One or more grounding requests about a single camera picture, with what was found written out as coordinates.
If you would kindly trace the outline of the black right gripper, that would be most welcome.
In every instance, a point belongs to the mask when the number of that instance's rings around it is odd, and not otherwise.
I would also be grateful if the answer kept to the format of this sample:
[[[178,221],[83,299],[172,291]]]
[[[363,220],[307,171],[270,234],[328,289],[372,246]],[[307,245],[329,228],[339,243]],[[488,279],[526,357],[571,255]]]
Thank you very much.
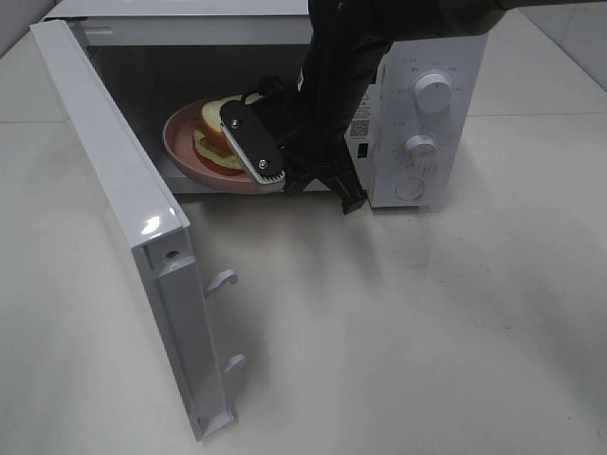
[[[377,31],[375,1],[311,1],[311,42],[298,82],[264,80],[253,111],[285,160],[285,186],[321,181],[344,215],[367,201],[344,135],[392,43]]]

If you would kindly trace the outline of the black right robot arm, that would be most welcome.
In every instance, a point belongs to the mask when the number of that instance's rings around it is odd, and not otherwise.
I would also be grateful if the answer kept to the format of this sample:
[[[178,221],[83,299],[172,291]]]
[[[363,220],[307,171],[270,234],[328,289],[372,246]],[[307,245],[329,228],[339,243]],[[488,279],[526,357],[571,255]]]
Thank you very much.
[[[312,1],[312,39],[295,82],[260,85],[253,146],[240,156],[256,185],[288,194],[319,181],[344,212],[428,206],[447,186],[487,33],[514,1]],[[372,181],[360,183],[346,137],[370,87],[380,105]]]

